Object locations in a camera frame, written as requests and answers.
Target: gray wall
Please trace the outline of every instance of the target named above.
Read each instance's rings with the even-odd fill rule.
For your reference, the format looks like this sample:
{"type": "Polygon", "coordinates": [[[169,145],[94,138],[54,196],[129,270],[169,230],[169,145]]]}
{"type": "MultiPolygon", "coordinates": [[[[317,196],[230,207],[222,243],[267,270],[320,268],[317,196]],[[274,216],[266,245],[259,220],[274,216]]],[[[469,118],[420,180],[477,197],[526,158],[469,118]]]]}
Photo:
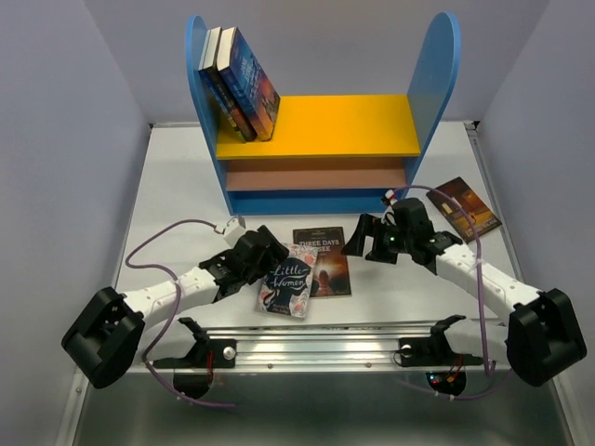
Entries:
{"type": "Polygon", "coordinates": [[[595,3],[548,6],[481,126],[522,272],[575,305],[590,356],[573,367],[595,442],[595,3]]]}
{"type": "Polygon", "coordinates": [[[112,281],[149,129],[81,0],[0,4],[0,444],[53,444],[60,339],[112,281]]]}
{"type": "Polygon", "coordinates": [[[463,57],[446,117],[481,119],[548,0],[85,0],[150,122],[196,121],[183,36],[199,14],[239,26],[284,95],[404,93],[433,16],[454,11],[463,57]]]}

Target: book on floor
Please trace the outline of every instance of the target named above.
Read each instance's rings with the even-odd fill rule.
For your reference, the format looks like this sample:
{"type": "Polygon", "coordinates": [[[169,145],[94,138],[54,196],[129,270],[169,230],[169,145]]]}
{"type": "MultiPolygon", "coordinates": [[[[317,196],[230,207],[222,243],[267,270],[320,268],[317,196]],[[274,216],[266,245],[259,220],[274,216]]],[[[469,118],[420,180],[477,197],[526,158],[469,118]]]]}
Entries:
{"type": "Polygon", "coordinates": [[[281,98],[237,28],[221,33],[217,68],[258,139],[271,139],[281,98]]]}
{"type": "MultiPolygon", "coordinates": [[[[494,215],[463,178],[457,177],[452,179],[436,189],[448,195],[463,208],[470,216],[480,236],[502,225],[497,216],[494,215]]],[[[451,226],[455,228],[465,243],[475,240],[469,222],[452,203],[436,192],[430,191],[427,193],[427,196],[441,214],[446,217],[451,226]]]]}
{"type": "Polygon", "coordinates": [[[306,317],[318,250],[286,244],[289,257],[262,280],[258,309],[294,318],[306,317]]]}
{"type": "Polygon", "coordinates": [[[343,228],[294,230],[294,243],[318,248],[310,297],[351,295],[350,269],[341,254],[343,228]]]}
{"type": "Polygon", "coordinates": [[[217,69],[220,36],[221,27],[213,28],[207,32],[199,75],[213,94],[213,97],[238,138],[242,142],[253,141],[256,139],[257,134],[217,69]]]}

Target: white table surface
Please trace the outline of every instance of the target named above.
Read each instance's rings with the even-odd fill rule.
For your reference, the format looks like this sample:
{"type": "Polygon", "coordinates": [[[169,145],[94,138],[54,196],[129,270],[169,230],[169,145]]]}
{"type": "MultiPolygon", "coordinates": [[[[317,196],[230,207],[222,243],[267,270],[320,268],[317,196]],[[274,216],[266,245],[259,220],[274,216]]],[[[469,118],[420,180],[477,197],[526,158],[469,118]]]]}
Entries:
{"type": "MultiPolygon", "coordinates": [[[[416,184],[435,187],[459,176],[491,206],[464,125],[440,123],[417,173],[416,184]]],[[[417,196],[426,204],[436,230],[453,231],[425,197],[425,191],[416,190],[409,196],[417,196]]],[[[201,128],[154,128],[126,241],[126,254],[158,230],[182,218],[224,223],[229,213],[201,128]]],[[[342,226],[349,239],[357,219],[356,215],[260,216],[248,217],[246,222],[251,229],[266,224],[278,240],[291,243],[295,228],[342,226]]],[[[513,275],[501,230],[484,235],[482,245],[483,257],[488,262],[513,275]]],[[[207,227],[186,225],[148,246],[139,253],[136,262],[163,263],[181,274],[226,247],[207,227]]],[[[452,314],[478,316],[474,298],[433,276],[407,256],[400,256],[396,266],[350,257],[349,266],[352,296],[311,299],[305,321],[256,311],[259,282],[216,305],[190,309],[183,314],[195,318],[206,328],[380,324],[437,321],[452,314]]],[[[159,271],[131,270],[123,266],[117,289],[125,292],[166,279],[159,271]]],[[[488,311],[487,315],[493,316],[493,313],[488,311]]]]}

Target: bookshelf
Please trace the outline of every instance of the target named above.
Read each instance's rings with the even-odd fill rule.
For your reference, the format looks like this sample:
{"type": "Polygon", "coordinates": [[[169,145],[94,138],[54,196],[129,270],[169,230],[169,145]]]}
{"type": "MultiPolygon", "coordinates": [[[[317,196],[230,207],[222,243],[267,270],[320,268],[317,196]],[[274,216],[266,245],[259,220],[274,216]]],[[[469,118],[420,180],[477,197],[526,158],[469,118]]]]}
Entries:
{"type": "Polygon", "coordinates": [[[406,94],[282,96],[266,142],[239,142],[209,101],[198,74],[206,31],[199,16],[189,18],[187,73],[231,214],[382,212],[386,189],[413,184],[455,86],[460,30],[453,14],[431,22],[406,94]]]}

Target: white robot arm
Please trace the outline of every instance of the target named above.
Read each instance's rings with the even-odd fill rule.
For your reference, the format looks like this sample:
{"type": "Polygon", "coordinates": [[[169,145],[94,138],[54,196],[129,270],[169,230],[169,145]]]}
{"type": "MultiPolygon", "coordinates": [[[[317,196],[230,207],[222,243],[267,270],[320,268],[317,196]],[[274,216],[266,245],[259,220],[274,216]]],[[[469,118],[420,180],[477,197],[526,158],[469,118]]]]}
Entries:
{"type": "Polygon", "coordinates": [[[363,214],[343,248],[347,256],[362,256],[366,236],[374,239],[367,260],[396,264],[399,254],[433,274],[454,283],[470,295],[483,290],[483,303],[501,320],[487,325],[484,358],[482,327],[463,316],[439,321],[429,337],[400,339],[401,364],[444,366],[458,355],[472,355],[509,364],[523,381],[541,386],[587,355],[587,347],[566,294],[543,292],[518,282],[482,262],[483,286],[478,287],[477,259],[468,246],[447,231],[437,232],[417,198],[385,202],[391,218],[363,214]]]}
{"type": "MultiPolygon", "coordinates": [[[[436,232],[423,203],[405,199],[390,204],[393,219],[361,215],[343,254],[362,256],[366,236],[374,239],[367,260],[396,264],[408,254],[430,272],[478,297],[476,258],[460,239],[436,232]]],[[[170,317],[176,286],[182,290],[178,311],[216,303],[276,268],[287,257],[266,229],[246,231],[241,218],[231,220],[222,235],[231,249],[201,262],[179,277],[150,288],[118,294],[100,290],[62,339],[62,346],[94,387],[120,378],[152,342],[147,330],[170,317]]],[[[507,363],[532,386],[540,386],[587,355],[570,299],[559,290],[544,293],[483,263],[483,301],[502,321],[485,327],[489,360],[507,363]]],[[[151,351],[149,361],[191,356],[208,342],[192,320],[180,318],[151,351]]],[[[459,355],[482,359],[480,324],[462,316],[439,321],[428,337],[401,338],[403,367],[451,365],[459,355]]]]}
{"type": "MultiPolygon", "coordinates": [[[[96,388],[109,386],[133,364],[152,341],[145,333],[170,317],[176,304],[176,287],[181,288],[178,312],[214,304],[254,283],[283,262],[287,248],[261,226],[245,230],[240,217],[230,220],[221,234],[231,249],[223,251],[178,278],[150,288],[117,293],[108,287],[98,291],[62,338],[62,347],[96,388]]],[[[175,334],[187,331],[175,342],[164,339],[149,360],[182,358],[193,345],[208,337],[194,321],[178,319],[175,334]]]]}

